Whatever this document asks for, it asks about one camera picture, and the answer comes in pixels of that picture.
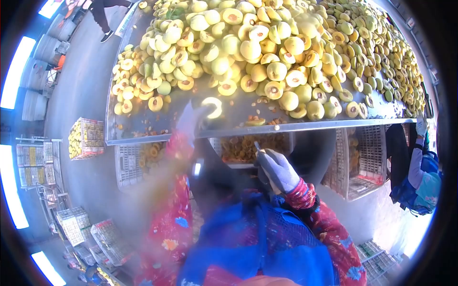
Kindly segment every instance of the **red floral sleeve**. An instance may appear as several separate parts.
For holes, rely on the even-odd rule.
[[[174,132],[167,143],[168,158],[188,159],[192,142]],[[192,211],[186,174],[177,174],[170,186],[168,205],[152,214],[150,228],[140,254],[142,273],[135,285],[175,285],[182,259],[192,244]]]
[[[295,209],[310,208],[315,203],[315,187],[300,180],[299,185],[285,201]],[[335,213],[323,202],[310,217],[302,218],[315,237],[327,246],[334,267],[339,274],[340,285],[366,285],[366,272],[362,266],[356,247],[345,227]]]

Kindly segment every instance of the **glove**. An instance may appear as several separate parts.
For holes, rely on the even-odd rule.
[[[209,104],[193,109],[190,100],[185,106],[180,119],[178,119],[175,129],[185,134],[188,140],[193,141],[195,139],[196,129],[200,128],[204,117],[213,112],[215,108],[216,106],[214,104]]]
[[[426,135],[426,130],[427,130],[427,123],[426,123],[426,117],[423,117],[422,114],[419,114],[417,116],[417,125],[415,126],[415,129],[417,129],[417,135],[423,136],[423,138]]]
[[[261,165],[276,194],[279,194],[278,191],[288,194],[299,184],[299,176],[283,154],[265,149],[265,153],[258,152],[257,162]]]

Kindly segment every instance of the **window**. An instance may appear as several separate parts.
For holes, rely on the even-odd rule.
[[[54,2],[54,0],[48,0],[46,3],[43,5],[41,8],[40,12],[38,14],[51,19],[54,13],[57,11],[57,9],[64,3],[64,0],[61,0],[60,2]]]
[[[22,37],[19,46],[13,56],[8,73],[6,74],[5,85],[1,94],[0,107],[14,109],[16,104],[17,89],[21,83],[22,72],[27,59],[35,46],[36,41],[31,38]]]
[[[54,286],[64,286],[67,283],[62,279],[59,273],[56,272],[54,267],[51,265],[51,262],[48,260],[43,251],[32,254],[32,259],[35,261],[37,266],[43,272],[44,276],[51,282]]]
[[[13,153],[10,145],[0,145],[0,173],[6,204],[17,229],[28,227],[26,215],[17,194],[16,177],[13,169]]]

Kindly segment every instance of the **blue mesh vest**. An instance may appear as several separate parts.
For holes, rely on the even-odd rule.
[[[214,212],[190,249],[177,285],[203,285],[211,265],[243,280],[261,270],[300,285],[338,284],[327,247],[292,212],[273,207],[261,194]]]

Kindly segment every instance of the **black pants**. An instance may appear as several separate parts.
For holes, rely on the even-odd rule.
[[[110,31],[110,27],[108,26],[104,8],[113,6],[129,7],[130,4],[131,3],[127,0],[94,0],[89,6],[89,10],[92,12],[95,22],[97,22],[102,28],[102,31],[106,34]]]
[[[334,153],[336,130],[297,132],[296,139],[296,146],[288,157],[289,162],[306,182],[319,184]],[[238,202],[244,189],[264,188],[258,178],[224,163],[208,139],[197,139],[194,145],[194,162],[203,159],[204,164],[198,177],[190,171],[188,178],[194,199],[204,217],[222,201]]]

